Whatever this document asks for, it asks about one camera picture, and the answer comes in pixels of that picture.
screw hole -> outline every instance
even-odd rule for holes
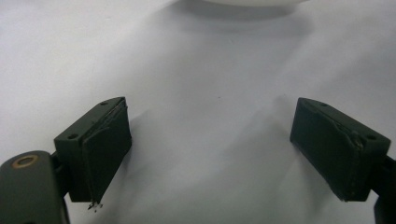
[[[78,134],[72,133],[72,134],[70,134],[67,138],[68,138],[68,139],[75,139],[75,138],[77,138],[77,137],[78,137]]]
[[[20,157],[16,159],[14,162],[12,162],[12,167],[15,169],[21,169],[32,165],[37,160],[38,160],[37,155],[28,155],[28,156]]]
[[[370,139],[370,140],[376,140],[376,137],[373,136],[373,135],[367,135],[367,138]]]

white tablecloth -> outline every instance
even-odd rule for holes
[[[0,162],[117,96],[132,153],[97,213],[66,196],[74,224],[374,223],[289,135],[303,96],[396,140],[396,1],[2,1]]]

white surface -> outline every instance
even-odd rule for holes
[[[72,223],[373,223],[376,196],[339,202],[289,134],[303,96],[396,140],[395,21],[394,0],[3,1],[0,162],[124,95],[132,156]]]
[[[306,0],[205,0],[207,2],[220,3],[241,7],[279,7],[288,4],[301,3]]]

white fabric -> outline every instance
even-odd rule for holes
[[[303,96],[396,140],[395,21],[394,0],[3,0],[0,162],[123,95],[133,153],[97,213],[66,196],[72,223],[374,223],[289,134]]]

white plate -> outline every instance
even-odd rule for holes
[[[206,2],[243,7],[275,7],[301,3],[307,0],[205,0]]]

